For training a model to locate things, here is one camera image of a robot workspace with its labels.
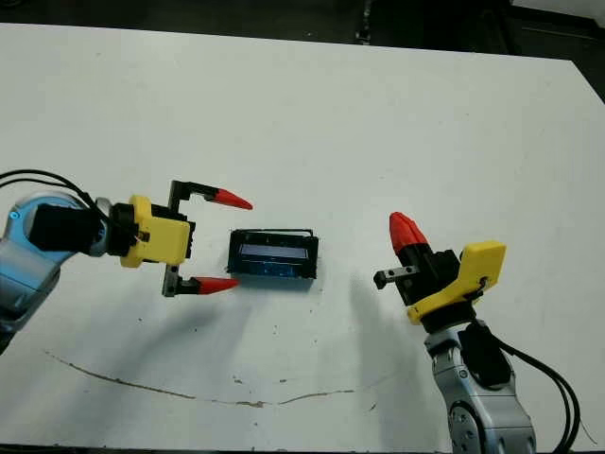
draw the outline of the white table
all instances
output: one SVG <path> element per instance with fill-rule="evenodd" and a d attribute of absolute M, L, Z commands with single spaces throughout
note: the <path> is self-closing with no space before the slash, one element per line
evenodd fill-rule
<path fill-rule="evenodd" d="M 388 215 L 401 210 L 436 250 L 509 245 L 479 315 L 573 384 L 600 442 L 580 433 L 576 448 L 605 447 L 605 107 L 571 62 L 13 25 L 0 61 L 3 169 L 52 169 L 112 201 L 165 202 L 182 179 L 254 203 L 182 206 L 198 222 L 184 274 L 225 275 L 233 228 L 320 236 L 308 291 L 168 300 L 159 266 L 75 257 L 0 357 L 0 442 L 449 450 L 424 331 L 395 287 L 372 283 L 397 265 Z M 33 189 L 0 192 L 0 218 Z M 551 449 L 556 388 L 514 367 Z M 311 393 L 329 394 L 279 404 Z"/>

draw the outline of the red rubber tip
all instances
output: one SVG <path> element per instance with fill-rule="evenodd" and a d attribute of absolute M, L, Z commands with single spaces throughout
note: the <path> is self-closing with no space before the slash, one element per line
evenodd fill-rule
<path fill-rule="evenodd" d="M 199 282 L 198 294 L 200 295 L 209 295 L 210 293 L 227 290 L 239 284 L 237 279 L 222 277 L 194 277 L 194 279 Z"/>
<path fill-rule="evenodd" d="M 395 212 L 389 217 L 390 242 L 395 253 L 410 244 L 428 243 L 416 222 L 406 215 Z"/>
<path fill-rule="evenodd" d="M 220 203 L 222 205 L 244 208 L 245 210 L 252 209 L 251 203 L 243 200 L 241 197 L 237 197 L 233 192 L 229 192 L 226 189 L 218 189 L 218 192 L 211 201 L 213 201 L 214 203 Z"/>

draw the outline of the black cable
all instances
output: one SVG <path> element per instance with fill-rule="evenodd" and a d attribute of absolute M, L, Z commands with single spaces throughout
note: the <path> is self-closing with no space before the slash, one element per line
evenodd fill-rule
<path fill-rule="evenodd" d="M 526 362 L 530 366 L 533 366 L 536 369 L 538 369 L 539 371 L 543 372 L 549 378 L 551 378 L 557 385 L 557 388 L 559 388 L 559 391 L 561 392 L 561 395 L 562 395 L 563 403 L 565 404 L 566 421 L 565 421 L 565 430 L 563 431 L 563 437 L 562 437 L 561 441 L 559 442 L 559 444 L 557 445 L 557 447 L 555 448 L 555 451 L 553 451 L 553 452 L 558 453 L 558 454 L 559 453 L 567 454 L 569 452 L 569 449 L 571 448 L 572 444 L 576 441 L 576 437 L 578 436 L 578 430 L 579 430 L 579 419 L 580 419 L 579 401 L 578 401 L 578 398 L 576 397 L 576 393 L 574 393 L 574 390 L 569 385 L 569 383 L 567 383 L 567 381 L 557 371 L 548 367 L 546 364 L 539 361 L 538 359 L 533 358 L 530 355 L 523 353 L 523 352 L 517 350 L 516 348 L 511 347 L 510 345 L 504 343 L 499 338 L 497 338 L 494 334 L 492 334 L 492 336 L 502 350 L 504 350 L 505 352 L 507 352 L 510 355 L 518 357 L 519 359 Z M 573 423 L 571 425 L 571 429 L 569 431 L 568 431 L 569 404 L 567 402 L 563 389 L 569 393 L 569 397 L 571 398 L 572 406 L 574 409 L 574 419 L 573 419 Z"/>
<path fill-rule="evenodd" d="M 93 199 L 91 198 L 91 196 L 87 192 L 84 192 L 79 187 L 77 187 L 74 183 L 70 182 L 69 180 L 67 180 L 65 177 L 62 177 L 61 175 L 58 175 L 58 174 L 53 173 L 53 172 L 48 172 L 46 170 L 39 170 L 37 168 L 20 168 L 20 169 L 17 169 L 17 170 L 11 170 L 9 172 L 0 173 L 0 180 L 3 180 L 5 178 L 13 176 L 13 175 L 23 175 L 23 174 L 43 175 L 45 177 L 53 178 L 53 179 L 61 182 L 62 185 L 63 185 L 63 187 L 66 187 L 66 188 L 71 189 L 74 192 L 76 192 L 76 194 L 78 194 L 78 196 L 80 197 L 80 199 L 86 205 L 88 205 L 89 208 L 91 208 L 93 211 L 95 211 L 95 213 L 101 219 L 105 220 L 108 224 L 111 224 L 115 228 L 123 231 L 128 236 L 133 236 L 132 232 L 130 232 L 124 226 L 122 226 L 119 223 L 117 223 L 115 220 L 110 219 L 105 213 L 103 213 L 99 209 L 99 207 L 96 206 L 95 201 L 93 201 Z M 16 179 L 16 180 L 19 180 L 19 181 L 32 181 L 34 179 Z M 36 180 L 35 183 L 48 183 L 48 184 L 51 184 L 51 185 L 59 185 L 58 183 L 44 182 L 42 180 Z"/>
<path fill-rule="evenodd" d="M 562 435 L 561 439 L 559 440 L 557 447 L 555 447 L 555 450 L 553 451 L 553 452 L 561 452 L 563 445 L 569 439 L 569 427 L 570 427 L 569 421 L 571 419 L 571 412 L 569 410 L 569 400 L 567 400 L 567 394 L 565 394 L 565 389 L 564 389 L 563 385 L 557 380 L 553 380 L 553 381 L 555 382 L 555 385 L 557 385 L 557 388 L 559 389 L 559 393 L 561 393 L 561 398 L 563 400 L 563 404 L 565 405 L 565 426 L 563 428 L 563 435 Z"/>
<path fill-rule="evenodd" d="M 20 182 L 49 184 L 51 186 L 66 187 L 66 188 L 70 189 L 69 186 L 67 186 L 66 184 L 63 184 L 63 183 L 46 182 L 45 180 L 38 180 L 36 178 L 15 178 L 14 180 L 8 180 L 7 182 L 0 183 L 0 188 L 2 188 L 4 186 L 8 186 L 9 184 L 20 183 Z"/>

